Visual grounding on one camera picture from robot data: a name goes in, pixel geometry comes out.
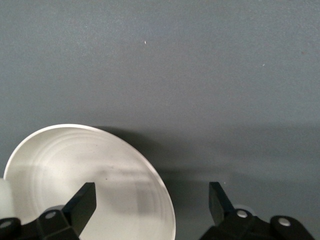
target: gray surface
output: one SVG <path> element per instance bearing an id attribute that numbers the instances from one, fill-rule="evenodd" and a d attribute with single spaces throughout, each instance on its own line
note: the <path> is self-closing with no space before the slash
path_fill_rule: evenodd
<path id="1" fill-rule="evenodd" d="M 49 125 L 102 126 L 171 194 L 177 240 L 208 181 L 320 239 L 317 0 L 0 1 L 0 169 Z"/>

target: gray wall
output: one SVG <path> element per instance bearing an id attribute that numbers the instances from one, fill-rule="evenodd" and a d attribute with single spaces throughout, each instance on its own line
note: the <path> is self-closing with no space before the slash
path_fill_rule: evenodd
<path id="1" fill-rule="evenodd" d="M 177 240 L 208 182 L 320 238 L 320 2 L 0 1 L 0 169 L 49 125 L 100 127 L 155 166 Z"/>

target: white object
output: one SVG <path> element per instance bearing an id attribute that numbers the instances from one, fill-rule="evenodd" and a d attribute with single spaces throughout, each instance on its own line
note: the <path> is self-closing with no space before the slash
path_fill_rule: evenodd
<path id="1" fill-rule="evenodd" d="M 10 182 L 0 178 L 0 219 L 15 217 Z"/>
<path id="2" fill-rule="evenodd" d="M 174 240 L 168 191 L 152 165 L 120 138 L 90 126 L 61 124 L 23 140 L 4 172 L 22 223 L 64 205 L 95 182 L 97 207 L 82 240 Z"/>

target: gray table surface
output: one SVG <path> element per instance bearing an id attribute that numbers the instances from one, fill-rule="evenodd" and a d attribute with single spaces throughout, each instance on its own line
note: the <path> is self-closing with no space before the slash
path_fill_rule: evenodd
<path id="1" fill-rule="evenodd" d="M 320 239 L 320 2 L 0 1 L 0 170 L 32 132 L 96 126 L 154 165 L 177 240 L 208 182 Z"/>

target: white bowl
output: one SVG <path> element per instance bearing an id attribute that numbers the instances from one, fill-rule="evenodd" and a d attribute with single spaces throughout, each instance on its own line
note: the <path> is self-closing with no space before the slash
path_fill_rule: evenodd
<path id="1" fill-rule="evenodd" d="M 38 130 L 14 150 L 4 179 L 23 224 L 95 182 L 97 207 L 82 240 L 175 239 L 174 209 L 160 176 L 136 149 L 106 131 L 77 124 Z"/>

